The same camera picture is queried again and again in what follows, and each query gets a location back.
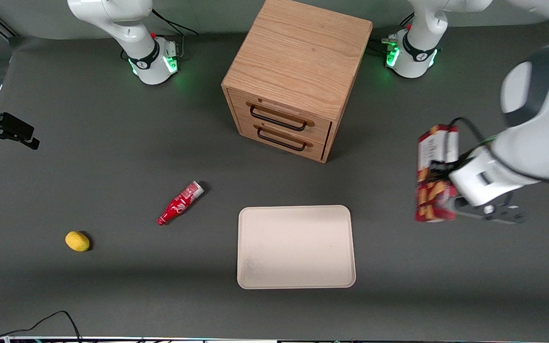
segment lemon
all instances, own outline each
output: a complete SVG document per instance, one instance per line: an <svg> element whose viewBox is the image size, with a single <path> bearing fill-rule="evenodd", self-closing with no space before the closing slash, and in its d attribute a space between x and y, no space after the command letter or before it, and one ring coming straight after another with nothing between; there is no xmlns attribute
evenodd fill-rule
<svg viewBox="0 0 549 343"><path fill-rule="evenodd" d="M81 232L70 232L65 236L65 243L77 252L85 252L90 248L90 241L88 237L84 236Z"/></svg>

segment gray table surface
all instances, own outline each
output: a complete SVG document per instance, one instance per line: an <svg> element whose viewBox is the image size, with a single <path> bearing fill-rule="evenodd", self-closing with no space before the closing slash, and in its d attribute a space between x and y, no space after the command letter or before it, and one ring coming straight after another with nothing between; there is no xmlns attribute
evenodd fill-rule
<svg viewBox="0 0 549 343"><path fill-rule="evenodd" d="M418 136L458 115L501 131L501 81L549 24L451 28L419 80L366 53L325 165L236 132L220 82L243 38L188 37L157 86L111 39L17 42L0 111L41 146L0 144L0 333L67 310L84 336L549 341L549 185L518 192L523 225L413 220ZM211 190L157 226L192 180ZM241 289L239 211L316 204L351 210L355 285ZM67 248L70 230L94 250ZM60 317L34 334L72 330Z"/></svg>

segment black metal handle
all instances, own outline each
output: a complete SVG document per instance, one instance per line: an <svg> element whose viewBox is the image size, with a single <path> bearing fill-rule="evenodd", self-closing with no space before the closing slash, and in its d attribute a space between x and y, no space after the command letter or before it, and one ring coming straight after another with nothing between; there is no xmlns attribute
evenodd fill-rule
<svg viewBox="0 0 549 343"><path fill-rule="evenodd" d="M283 126L286 129L294 130L294 131L302 131L306 128L306 125L308 124L306 121L302 124L302 126L294 126L290 124L283 123L282 121L270 119L268 117L264 117L263 115L255 114L253 113L253 110L255 110L255 105L251 105L251 108L249 109L249 113L251 113L251 117L267 121L268 123L277 124L279 126Z"/></svg>
<svg viewBox="0 0 549 343"><path fill-rule="evenodd" d="M282 141L277 141L276 139L266 137L265 135L261 135L260 132L262 132L262 128L257 129L257 136L260 137L261 139L264 139L264 141L270 141L271 143L278 144L278 145L281 145L281 146L285 146L286 148L291 149L291 150L302 151L306 147L306 143L303 143L302 148L297 148L296 146L289 145L287 143L283 143Z"/></svg>

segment white tray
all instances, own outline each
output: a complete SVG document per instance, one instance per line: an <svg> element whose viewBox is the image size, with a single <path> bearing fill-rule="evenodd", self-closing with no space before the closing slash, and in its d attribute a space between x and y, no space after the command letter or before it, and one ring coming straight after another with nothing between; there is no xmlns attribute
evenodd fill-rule
<svg viewBox="0 0 549 343"><path fill-rule="evenodd" d="M237 282L245 289L353 286L351 213L342 205L243 209Z"/></svg>

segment wooden drawer cabinet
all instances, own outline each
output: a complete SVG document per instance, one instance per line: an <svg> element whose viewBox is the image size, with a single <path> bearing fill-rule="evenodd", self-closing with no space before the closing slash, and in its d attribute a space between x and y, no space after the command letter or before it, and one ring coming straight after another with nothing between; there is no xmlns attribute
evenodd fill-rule
<svg viewBox="0 0 549 343"><path fill-rule="evenodd" d="M372 23L266 0L222 88L238 132L325 163Z"/></svg>

